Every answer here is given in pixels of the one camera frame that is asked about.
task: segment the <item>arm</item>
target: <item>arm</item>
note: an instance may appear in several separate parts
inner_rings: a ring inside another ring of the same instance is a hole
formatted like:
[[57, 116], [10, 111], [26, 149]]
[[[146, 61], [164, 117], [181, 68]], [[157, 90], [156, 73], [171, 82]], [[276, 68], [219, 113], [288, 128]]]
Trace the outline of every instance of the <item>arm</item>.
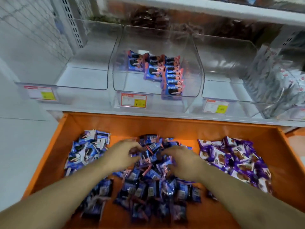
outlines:
[[242, 228], [304, 228], [304, 213], [210, 166], [193, 151], [174, 146], [164, 153], [176, 161], [169, 166], [174, 175], [203, 184]]
[[135, 141], [120, 141], [99, 160], [0, 212], [0, 228], [62, 228], [99, 181], [139, 160], [128, 154], [134, 147], [142, 149]]

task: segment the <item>yellow price sticker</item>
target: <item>yellow price sticker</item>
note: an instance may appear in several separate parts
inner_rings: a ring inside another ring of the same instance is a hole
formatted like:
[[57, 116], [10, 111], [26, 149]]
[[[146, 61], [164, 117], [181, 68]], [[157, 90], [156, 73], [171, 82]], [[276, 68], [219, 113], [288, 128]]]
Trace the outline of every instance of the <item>yellow price sticker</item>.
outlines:
[[135, 105], [134, 105], [134, 107], [145, 108], [145, 107], [146, 107], [146, 100], [138, 100], [138, 99], [135, 99]]
[[218, 105], [216, 113], [226, 113], [228, 106]]
[[41, 96], [44, 100], [56, 100], [53, 92], [41, 92]]

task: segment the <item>right hand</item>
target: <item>right hand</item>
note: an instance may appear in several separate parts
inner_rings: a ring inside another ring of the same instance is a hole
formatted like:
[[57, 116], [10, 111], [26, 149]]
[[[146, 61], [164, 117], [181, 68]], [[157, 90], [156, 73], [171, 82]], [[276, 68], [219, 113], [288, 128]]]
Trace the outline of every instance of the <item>right hand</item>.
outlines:
[[198, 154], [184, 146], [173, 146], [165, 149], [162, 154], [172, 156], [176, 165], [169, 165], [175, 176], [186, 181], [198, 182], [204, 161]]

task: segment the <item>price label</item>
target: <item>price label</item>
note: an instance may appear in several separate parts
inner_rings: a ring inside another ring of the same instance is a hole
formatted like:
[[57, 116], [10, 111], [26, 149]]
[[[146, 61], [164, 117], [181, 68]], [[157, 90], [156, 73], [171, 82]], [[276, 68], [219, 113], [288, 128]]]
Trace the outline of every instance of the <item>price label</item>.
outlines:
[[121, 106], [146, 108], [146, 104], [147, 104], [146, 95], [121, 93]]
[[56, 100], [52, 88], [40, 86], [24, 86], [31, 99], [36, 100]]
[[229, 102], [219, 100], [207, 100], [203, 111], [225, 114], [228, 107]]

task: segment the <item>orange display bin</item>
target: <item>orange display bin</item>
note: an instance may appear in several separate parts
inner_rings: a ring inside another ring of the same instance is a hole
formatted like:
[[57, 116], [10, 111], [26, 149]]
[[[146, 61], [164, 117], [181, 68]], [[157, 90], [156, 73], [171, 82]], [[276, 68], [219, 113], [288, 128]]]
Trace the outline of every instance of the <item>orange display bin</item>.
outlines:
[[[78, 139], [84, 130], [91, 129], [110, 132], [110, 146], [119, 140], [149, 133], [175, 137], [182, 144], [192, 146], [196, 153], [199, 153], [197, 139], [220, 140], [228, 135], [250, 140], [269, 166], [274, 196], [305, 212], [304, 166], [288, 146], [284, 133], [276, 126], [87, 113], [64, 114], [24, 198], [64, 177], [72, 141]], [[202, 203], [187, 205], [187, 224], [161, 223], [154, 217], [146, 224], [131, 223], [130, 212], [112, 203], [122, 185], [121, 179], [113, 178], [112, 201], [106, 203], [101, 220], [82, 219], [80, 214], [74, 214], [65, 228], [239, 228], [219, 202], [205, 197], [207, 190], [201, 185]]]

